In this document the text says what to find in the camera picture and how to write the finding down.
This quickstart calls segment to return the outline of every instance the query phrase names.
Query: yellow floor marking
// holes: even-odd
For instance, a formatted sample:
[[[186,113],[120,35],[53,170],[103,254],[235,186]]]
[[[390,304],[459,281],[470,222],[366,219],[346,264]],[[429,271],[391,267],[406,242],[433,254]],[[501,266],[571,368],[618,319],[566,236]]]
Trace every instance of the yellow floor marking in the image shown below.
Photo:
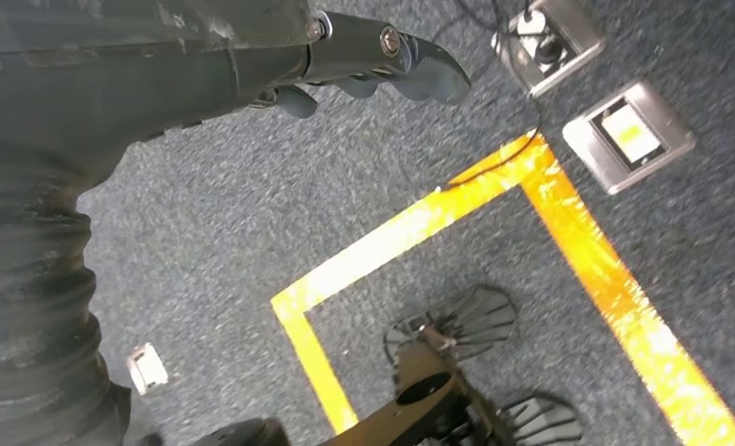
[[[525,137],[516,139],[454,178],[452,183],[501,163],[528,141]],[[356,413],[304,313],[517,186],[518,178],[538,170],[534,160],[540,158],[545,148],[541,140],[500,169],[451,190],[429,194],[271,299],[335,433],[356,424]]]
[[[501,163],[526,142],[518,138],[452,183]],[[512,162],[431,193],[271,299],[335,433],[357,416],[304,312],[518,184],[683,443],[734,446],[735,418],[657,315],[542,136]]]
[[[657,314],[551,151],[521,187],[687,446],[735,446],[735,417]]]
[[[525,137],[516,139],[454,178],[452,182],[472,177],[501,163],[526,142],[528,139]],[[451,190],[429,194],[274,296],[271,299],[274,307],[291,314],[315,307],[517,186],[520,178],[537,170],[534,160],[539,158],[539,152],[543,149],[542,144],[532,144],[517,159],[500,169],[487,172],[474,181]]]

